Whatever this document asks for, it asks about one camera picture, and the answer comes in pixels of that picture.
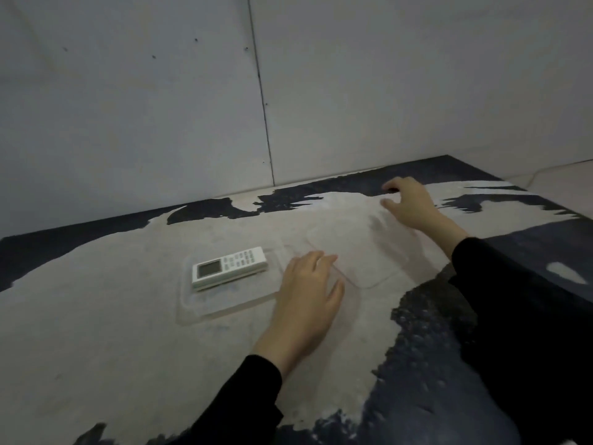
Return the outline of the person's left hand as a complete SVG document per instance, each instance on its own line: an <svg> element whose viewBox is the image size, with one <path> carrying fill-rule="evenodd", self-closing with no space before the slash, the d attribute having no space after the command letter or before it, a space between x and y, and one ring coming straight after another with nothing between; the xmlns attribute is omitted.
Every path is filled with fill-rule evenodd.
<svg viewBox="0 0 593 445"><path fill-rule="evenodd" d="M276 294L271 322L253 348L254 354L270 361L297 360L312 352L335 318L326 314L326 299L332 289L330 270L337 255L324 254L322 285L299 284L302 257L289 261Z"/></svg>

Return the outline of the person's right hand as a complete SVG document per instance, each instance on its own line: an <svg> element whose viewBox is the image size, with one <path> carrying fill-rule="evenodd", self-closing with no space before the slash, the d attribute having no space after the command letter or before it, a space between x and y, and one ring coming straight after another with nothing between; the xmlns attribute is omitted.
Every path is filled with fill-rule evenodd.
<svg viewBox="0 0 593 445"><path fill-rule="evenodd" d="M382 189L400 195L397 202L405 206L406 218L399 223L404 226L426 232L446 222L424 185L414 178L395 177L384 183Z"/></svg>

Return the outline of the clear plastic lid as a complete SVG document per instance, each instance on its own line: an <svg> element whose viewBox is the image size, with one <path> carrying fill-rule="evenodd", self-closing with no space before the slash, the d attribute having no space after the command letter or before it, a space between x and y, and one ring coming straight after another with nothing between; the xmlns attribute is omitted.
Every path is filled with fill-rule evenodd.
<svg viewBox="0 0 593 445"><path fill-rule="evenodd" d="M335 209L306 239L311 247L337 255L337 271L361 290L386 282L416 286L443 267L440 251L381 205L369 211Z"/></svg>

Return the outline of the person's left forearm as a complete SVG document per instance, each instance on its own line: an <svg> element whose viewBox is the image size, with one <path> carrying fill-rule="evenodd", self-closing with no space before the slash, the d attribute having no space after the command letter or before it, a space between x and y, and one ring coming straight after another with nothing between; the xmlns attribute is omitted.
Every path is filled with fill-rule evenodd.
<svg viewBox="0 0 593 445"><path fill-rule="evenodd" d="M259 344L175 445L271 445L283 418L276 400L301 353L281 339Z"/></svg>

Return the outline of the person's right forearm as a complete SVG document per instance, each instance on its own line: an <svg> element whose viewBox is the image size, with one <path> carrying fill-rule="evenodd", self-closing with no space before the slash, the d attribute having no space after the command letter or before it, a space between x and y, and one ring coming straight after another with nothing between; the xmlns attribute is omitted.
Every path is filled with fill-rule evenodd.
<svg viewBox="0 0 593 445"><path fill-rule="evenodd" d="M593 445L593 304L433 213L418 229L450 259L477 315L463 357L523 445Z"/></svg>

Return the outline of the white remote control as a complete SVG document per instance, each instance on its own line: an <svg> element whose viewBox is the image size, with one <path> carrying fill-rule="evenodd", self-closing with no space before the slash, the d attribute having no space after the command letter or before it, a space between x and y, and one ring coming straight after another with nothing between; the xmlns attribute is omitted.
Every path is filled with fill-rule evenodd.
<svg viewBox="0 0 593 445"><path fill-rule="evenodd" d="M194 264L191 287L204 291L220 284L263 272L269 267L262 247L249 248L217 259Z"/></svg>

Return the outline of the clear plastic container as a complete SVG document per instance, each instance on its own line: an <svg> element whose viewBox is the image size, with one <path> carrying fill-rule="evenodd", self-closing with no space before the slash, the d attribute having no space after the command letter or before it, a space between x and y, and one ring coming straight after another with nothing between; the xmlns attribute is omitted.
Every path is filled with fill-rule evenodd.
<svg viewBox="0 0 593 445"><path fill-rule="evenodd" d="M261 246L263 249L268 269L203 291L193 288L191 272L194 265L257 246ZM303 256L313 250L315 250L315 246L306 240L290 242L257 239L239 242L235 239L234 241L201 245L191 252L182 254L175 271L177 278L177 288L174 291L176 325L191 326L267 302L278 291L282 274L288 262L293 257Z"/></svg>

